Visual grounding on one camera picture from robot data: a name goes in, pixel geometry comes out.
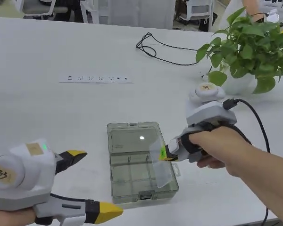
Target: transparent storage box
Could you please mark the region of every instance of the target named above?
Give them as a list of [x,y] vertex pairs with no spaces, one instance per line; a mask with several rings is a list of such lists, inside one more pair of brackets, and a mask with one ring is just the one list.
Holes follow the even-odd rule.
[[[178,183],[170,162],[152,164],[150,147],[164,145],[156,122],[108,124],[111,193],[115,204],[172,198]],[[167,184],[158,188],[157,171]]]

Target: white chair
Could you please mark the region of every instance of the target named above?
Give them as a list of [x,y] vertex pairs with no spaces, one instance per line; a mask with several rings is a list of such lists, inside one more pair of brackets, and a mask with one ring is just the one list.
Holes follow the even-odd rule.
[[50,6],[43,5],[39,0],[13,0],[16,9],[25,16],[46,16],[52,13],[66,13],[67,7],[55,7],[56,0]]
[[90,12],[93,24],[100,23],[100,16],[109,16],[108,5],[99,6],[99,0],[80,1],[84,23],[88,23],[87,13]]
[[214,0],[187,0],[187,13],[179,16],[184,21],[209,19],[208,31],[213,27]]

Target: hand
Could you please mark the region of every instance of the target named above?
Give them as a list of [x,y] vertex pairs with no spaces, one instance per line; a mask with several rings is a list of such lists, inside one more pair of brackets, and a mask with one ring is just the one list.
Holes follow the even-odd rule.
[[227,127],[220,127],[211,132],[191,134],[189,140],[201,146],[209,156],[204,156],[197,165],[200,168],[210,167],[214,169],[226,167],[229,174],[239,176],[235,172],[233,164],[235,156],[252,147],[236,131]]
[[26,226],[32,224],[35,217],[33,209],[0,211],[0,226]]

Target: white table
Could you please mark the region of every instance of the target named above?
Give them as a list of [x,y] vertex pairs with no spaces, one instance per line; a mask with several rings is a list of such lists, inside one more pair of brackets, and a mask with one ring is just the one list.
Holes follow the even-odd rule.
[[[212,39],[200,32],[0,18],[0,148],[45,137],[58,153],[84,149],[87,157],[56,176],[53,192],[110,202],[106,125],[157,121],[168,142],[185,127],[187,94],[210,66],[175,66],[147,57],[135,44],[148,31],[162,42],[190,48]],[[154,47],[169,60],[195,60],[194,52]],[[58,83],[63,74],[126,75],[134,84]],[[283,156],[283,80],[251,103],[272,152]],[[235,112],[240,129],[265,148],[250,110],[238,106]],[[233,226],[263,219],[264,205],[224,169],[198,169],[187,161],[179,168],[180,190],[168,204],[125,210],[105,225]]]

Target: black strap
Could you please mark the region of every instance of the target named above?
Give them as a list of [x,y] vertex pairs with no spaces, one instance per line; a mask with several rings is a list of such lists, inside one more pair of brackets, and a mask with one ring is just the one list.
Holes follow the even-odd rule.
[[[228,123],[228,122],[224,122],[224,121],[220,121],[218,126],[214,126],[211,123],[205,123],[203,124],[201,127],[203,128],[203,131],[213,131],[219,127],[227,127],[230,128],[232,130],[235,130],[237,133],[239,133],[239,135],[249,144],[251,144],[251,142],[246,138],[246,136],[241,132],[240,129],[238,129],[236,126]],[[196,131],[196,132],[191,132],[191,133],[187,133],[184,134],[183,136],[181,136],[181,143],[184,146],[184,148],[190,153],[190,154],[194,154],[197,152],[202,152],[202,155],[207,155],[207,153],[205,152],[205,150],[203,150],[202,147],[200,147],[199,145],[195,145],[193,143],[191,143],[191,141],[189,140],[189,135],[190,134],[194,134],[194,133],[200,133],[202,131]]]
[[53,217],[45,217],[45,218],[37,218],[34,220],[34,222],[37,225],[51,225],[53,221]]

